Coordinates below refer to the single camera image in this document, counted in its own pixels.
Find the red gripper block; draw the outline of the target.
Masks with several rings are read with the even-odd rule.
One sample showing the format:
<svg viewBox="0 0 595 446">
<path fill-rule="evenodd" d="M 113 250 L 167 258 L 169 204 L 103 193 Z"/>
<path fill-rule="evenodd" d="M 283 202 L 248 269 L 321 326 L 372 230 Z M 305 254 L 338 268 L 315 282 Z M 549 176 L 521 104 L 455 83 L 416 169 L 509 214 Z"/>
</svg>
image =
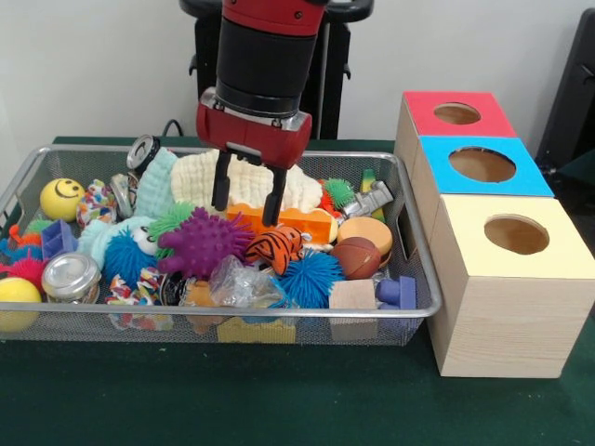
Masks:
<svg viewBox="0 0 595 446">
<path fill-rule="evenodd" d="M 312 117 L 303 111 L 289 118 L 245 114 L 223 106 L 216 90 L 208 88 L 200 97 L 196 129 L 199 139 L 222 150 L 218 153 L 211 205 L 219 212 L 227 208 L 231 154 L 225 150 L 232 145 L 257 155 L 272 172 L 272 190 L 263 207 L 262 223 L 265 227 L 276 226 L 284 197 L 285 169 L 293 167 L 306 149 Z"/>
</svg>

